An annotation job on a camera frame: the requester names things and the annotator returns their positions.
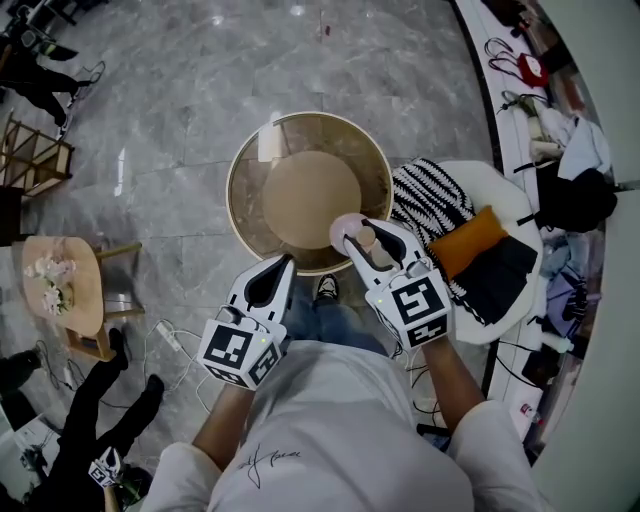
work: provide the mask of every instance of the white wall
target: white wall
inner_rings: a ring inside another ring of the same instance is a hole
[[[627,511],[640,494],[640,191],[607,222],[602,300],[567,410],[533,467],[558,512]]]
[[[616,182],[640,179],[640,7],[634,0],[538,0],[593,98]]]

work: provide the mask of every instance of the black bag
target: black bag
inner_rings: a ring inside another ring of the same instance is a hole
[[[533,167],[519,167],[514,172]],[[609,217],[618,204],[615,186],[596,169],[587,169],[574,180],[558,178],[558,163],[536,169],[540,211],[518,221],[521,226],[535,219],[539,228],[556,227],[586,233]]]

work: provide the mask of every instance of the black and white striped fabric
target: black and white striped fabric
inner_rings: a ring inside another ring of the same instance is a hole
[[[394,169],[391,175],[391,218],[403,223],[418,237],[446,280],[444,269],[428,245],[475,216],[471,199],[438,164],[424,158],[417,158]],[[449,281],[448,285],[453,301],[484,323],[465,300],[467,291],[454,280]]]

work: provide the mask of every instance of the orange cloth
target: orange cloth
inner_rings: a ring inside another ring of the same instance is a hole
[[[429,249],[438,257],[447,278],[451,280],[467,268],[478,254],[491,249],[507,236],[509,234],[502,229],[491,206],[485,206],[473,219],[431,242]]]

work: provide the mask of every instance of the red object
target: red object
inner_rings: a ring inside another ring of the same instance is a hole
[[[518,56],[518,69],[522,81],[531,87],[544,87],[549,83],[549,73],[538,59],[532,55],[521,53]]]

